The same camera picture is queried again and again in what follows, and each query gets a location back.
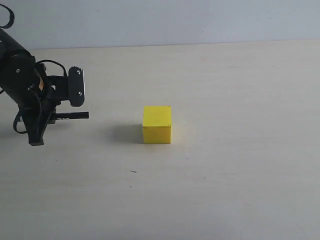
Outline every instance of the table surface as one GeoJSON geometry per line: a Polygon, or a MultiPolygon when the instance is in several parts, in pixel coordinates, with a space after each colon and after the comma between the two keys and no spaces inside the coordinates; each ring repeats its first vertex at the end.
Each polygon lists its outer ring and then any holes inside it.
{"type": "Polygon", "coordinates": [[[90,119],[31,147],[0,96],[0,239],[320,239],[320,40],[32,54],[84,69],[85,104],[57,110],[90,119]],[[172,144],[142,144],[147,105],[172,144]]]}

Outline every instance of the yellow block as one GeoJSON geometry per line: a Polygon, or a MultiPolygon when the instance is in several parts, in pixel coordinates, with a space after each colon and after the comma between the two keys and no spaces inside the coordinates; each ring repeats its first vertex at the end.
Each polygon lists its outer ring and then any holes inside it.
{"type": "Polygon", "coordinates": [[[142,133],[145,144],[171,143],[171,107],[145,106],[142,133]]]}

